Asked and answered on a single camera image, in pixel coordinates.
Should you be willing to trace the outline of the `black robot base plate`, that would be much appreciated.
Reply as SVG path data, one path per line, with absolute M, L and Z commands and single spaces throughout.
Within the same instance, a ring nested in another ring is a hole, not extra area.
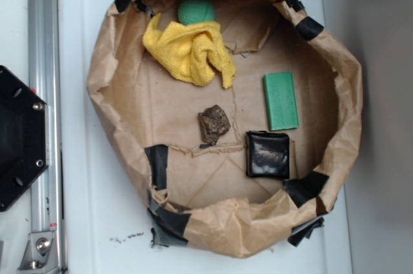
M 48 166 L 47 104 L 1 67 L 1 211 L 8 211 Z

